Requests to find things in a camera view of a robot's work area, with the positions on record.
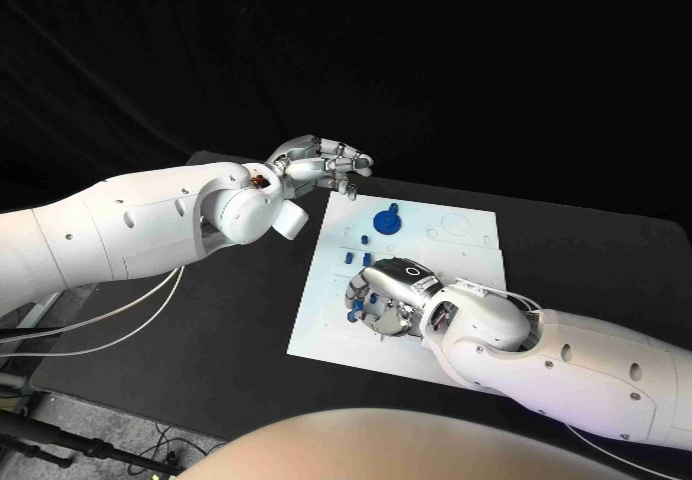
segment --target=black curtain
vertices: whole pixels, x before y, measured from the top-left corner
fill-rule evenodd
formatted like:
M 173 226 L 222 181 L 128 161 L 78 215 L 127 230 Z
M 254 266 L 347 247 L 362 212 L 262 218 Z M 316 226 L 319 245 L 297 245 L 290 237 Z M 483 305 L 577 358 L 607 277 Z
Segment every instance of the black curtain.
M 310 133 L 378 176 L 686 222 L 675 12 L 370 3 L 4 3 L 0 210 Z

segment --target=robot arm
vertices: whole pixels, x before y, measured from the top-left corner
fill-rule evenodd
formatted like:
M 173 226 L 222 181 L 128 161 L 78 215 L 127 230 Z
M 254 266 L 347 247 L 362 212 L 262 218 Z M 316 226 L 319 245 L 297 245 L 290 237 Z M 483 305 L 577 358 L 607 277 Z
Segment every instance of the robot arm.
M 121 175 L 65 200 L 0 215 L 0 316 L 66 288 L 157 275 L 270 228 L 293 240 L 307 214 L 290 201 L 314 186 L 352 199 L 346 172 L 372 159 L 313 136 L 265 163 L 219 162 Z
M 381 315 L 362 310 L 370 292 L 386 292 Z M 463 279 L 444 286 L 398 258 L 356 275 L 346 306 L 350 319 L 385 335 L 420 331 L 463 387 L 509 396 L 603 437 L 692 450 L 689 351 L 603 320 L 522 312 L 483 286 Z

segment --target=table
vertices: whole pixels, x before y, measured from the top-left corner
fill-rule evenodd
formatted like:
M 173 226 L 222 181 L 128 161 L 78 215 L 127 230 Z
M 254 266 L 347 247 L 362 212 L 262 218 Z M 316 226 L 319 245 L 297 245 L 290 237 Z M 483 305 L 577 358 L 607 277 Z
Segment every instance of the table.
M 356 183 L 362 194 L 496 212 L 507 288 L 543 308 L 601 318 L 692 349 L 692 249 L 675 223 L 372 177 Z M 319 410 L 424 411 L 520 433 L 637 472 L 507 398 L 287 355 L 327 196 L 319 189 L 297 200 L 310 221 L 293 242 L 271 230 L 251 245 L 189 265 L 153 324 L 112 348 L 48 358 L 35 387 L 223 439 Z M 128 303 L 161 278 L 101 284 L 79 320 Z M 55 351 L 124 335 L 167 291 L 65 334 Z M 597 441 L 652 468 L 691 471 L 689 452 Z

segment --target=floor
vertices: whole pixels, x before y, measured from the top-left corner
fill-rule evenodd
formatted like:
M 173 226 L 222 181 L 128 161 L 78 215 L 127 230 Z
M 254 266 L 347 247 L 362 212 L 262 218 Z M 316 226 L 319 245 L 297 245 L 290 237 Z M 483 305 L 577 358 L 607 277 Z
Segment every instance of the floor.
M 89 297 L 95 285 L 86 285 L 65 291 L 43 317 L 39 326 L 69 325 L 75 319 L 79 308 Z M 12 312 L 0 318 L 0 328 L 13 328 L 19 323 L 19 318 L 26 313 L 27 308 L 20 312 Z M 19 351 L 50 351 L 55 339 L 37 339 L 24 342 Z M 1 366 L 1 371 L 13 374 L 30 375 L 40 358 L 14 358 Z M 17 391 L 0 387 L 0 396 L 16 395 Z M 134 417 L 123 412 L 110 410 L 99 406 L 86 404 L 72 398 L 35 393 L 30 397 L 17 399 L 0 399 L 0 408 L 13 411 L 22 411 L 30 418 L 59 426 L 65 431 L 89 438 L 101 438 L 111 442 L 115 448 L 131 453 L 140 454 L 147 448 L 156 445 L 160 434 L 156 430 L 154 422 Z M 179 429 L 170 429 L 166 433 L 169 439 L 180 437 L 189 440 L 203 451 L 219 445 L 219 440 L 202 435 L 193 434 Z M 193 446 L 174 440 L 170 443 L 170 450 L 174 451 L 180 465 L 189 467 L 203 457 Z M 127 474 L 127 465 L 114 460 L 92 459 L 76 454 L 69 450 L 52 445 L 39 445 L 43 451 L 59 457 L 71 457 L 74 464 L 71 468 L 61 469 L 56 465 L 43 462 L 35 458 L 26 458 L 14 452 L 0 453 L 0 478 L 13 479 L 115 479 L 130 478 Z M 166 447 L 160 449 L 157 460 L 166 457 Z M 144 471 L 133 478 L 153 478 L 154 472 Z

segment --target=blue knob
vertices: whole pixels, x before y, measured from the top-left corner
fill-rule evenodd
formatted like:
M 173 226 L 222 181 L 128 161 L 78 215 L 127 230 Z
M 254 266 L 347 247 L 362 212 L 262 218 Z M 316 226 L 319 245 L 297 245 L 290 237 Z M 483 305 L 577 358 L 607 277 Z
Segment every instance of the blue knob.
M 350 322 L 350 323 L 356 323 L 356 322 L 358 322 L 356 312 L 359 312 L 362 309 L 363 309 L 363 301 L 362 301 L 362 300 L 356 300 L 356 301 L 353 302 L 353 309 L 350 310 L 349 316 L 346 317 L 346 318 L 349 319 L 349 322 Z
M 394 235 L 401 229 L 399 206 L 392 203 L 389 210 L 383 210 L 375 215 L 372 225 L 382 235 Z

